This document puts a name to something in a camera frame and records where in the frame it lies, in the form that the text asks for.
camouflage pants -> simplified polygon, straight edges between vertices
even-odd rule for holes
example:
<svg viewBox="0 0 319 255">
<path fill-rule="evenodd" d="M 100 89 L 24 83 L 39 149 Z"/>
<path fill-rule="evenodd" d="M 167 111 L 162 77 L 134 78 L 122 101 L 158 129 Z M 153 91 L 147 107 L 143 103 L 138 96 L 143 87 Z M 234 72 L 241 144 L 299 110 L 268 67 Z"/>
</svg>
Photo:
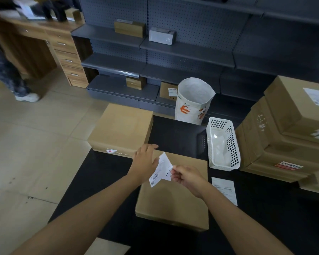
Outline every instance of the camouflage pants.
<svg viewBox="0 0 319 255">
<path fill-rule="evenodd" d="M 21 78 L 18 69 L 6 59 L 0 49 L 0 80 L 18 97 L 24 97 L 30 93 L 26 82 Z"/>
</svg>

black table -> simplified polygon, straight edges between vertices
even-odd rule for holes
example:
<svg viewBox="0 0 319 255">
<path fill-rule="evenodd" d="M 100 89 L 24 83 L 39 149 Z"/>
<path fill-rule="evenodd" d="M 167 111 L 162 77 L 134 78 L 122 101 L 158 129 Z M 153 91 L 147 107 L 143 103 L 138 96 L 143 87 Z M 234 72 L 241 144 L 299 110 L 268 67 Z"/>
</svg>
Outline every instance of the black table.
<svg viewBox="0 0 319 255">
<path fill-rule="evenodd" d="M 208 160 L 204 126 L 154 116 L 149 143 L 162 151 Z M 126 175 L 131 163 L 131 158 L 90 150 L 50 221 Z M 233 180 L 238 207 L 292 252 L 319 254 L 318 193 L 239 170 L 208 168 L 209 182 L 211 177 Z M 130 194 L 98 237 L 131 246 L 130 254 L 234 254 L 210 214 L 209 230 L 202 233 L 136 217 L 138 192 L 139 188 Z M 168 245 L 170 240 L 175 246 Z"/>
</svg>

forearm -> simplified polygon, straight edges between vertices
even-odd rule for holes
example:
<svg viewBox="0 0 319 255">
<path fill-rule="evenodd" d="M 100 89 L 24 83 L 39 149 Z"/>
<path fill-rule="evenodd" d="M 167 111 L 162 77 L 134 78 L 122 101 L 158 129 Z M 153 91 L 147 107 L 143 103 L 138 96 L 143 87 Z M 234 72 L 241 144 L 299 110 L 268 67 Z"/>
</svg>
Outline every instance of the forearm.
<svg viewBox="0 0 319 255">
<path fill-rule="evenodd" d="M 237 255 L 292 254 L 267 229 L 209 184 L 203 200 Z"/>
<path fill-rule="evenodd" d="M 56 218 L 12 254 L 84 254 L 138 186 L 133 176 L 122 177 Z"/>
</svg>

white shoe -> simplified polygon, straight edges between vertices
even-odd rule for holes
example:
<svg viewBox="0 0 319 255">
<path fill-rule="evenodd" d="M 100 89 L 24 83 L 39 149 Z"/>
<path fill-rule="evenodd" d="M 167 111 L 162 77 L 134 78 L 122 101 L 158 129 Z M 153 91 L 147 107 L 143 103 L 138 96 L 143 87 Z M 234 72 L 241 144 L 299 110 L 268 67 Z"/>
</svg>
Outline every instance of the white shoe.
<svg viewBox="0 0 319 255">
<path fill-rule="evenodd" d="M 15 99 L 18 100 L 18 101 L 37 102 L 40 99 L 40 97 L 39 97 L 38 94 L 30 93 L 30 94 L 27 94 L 24 97 L 15 96 Z"/>
</svg>

person's right hand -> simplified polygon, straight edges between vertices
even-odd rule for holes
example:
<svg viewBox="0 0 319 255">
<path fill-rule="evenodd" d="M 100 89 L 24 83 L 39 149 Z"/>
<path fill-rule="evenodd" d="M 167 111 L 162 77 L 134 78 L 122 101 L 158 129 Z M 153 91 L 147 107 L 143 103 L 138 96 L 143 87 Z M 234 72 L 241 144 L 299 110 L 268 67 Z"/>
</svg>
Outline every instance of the person's right hand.
<svg viewBox="0 0 319 255">
<path fill-rule="evenodd" d="M 202 198 L 202 191 L 208 186 L 208 181 L 204 179 L 193 166 L 173 166 L 171 179 L 186 187 L 195 197 Z"/>
</svg>

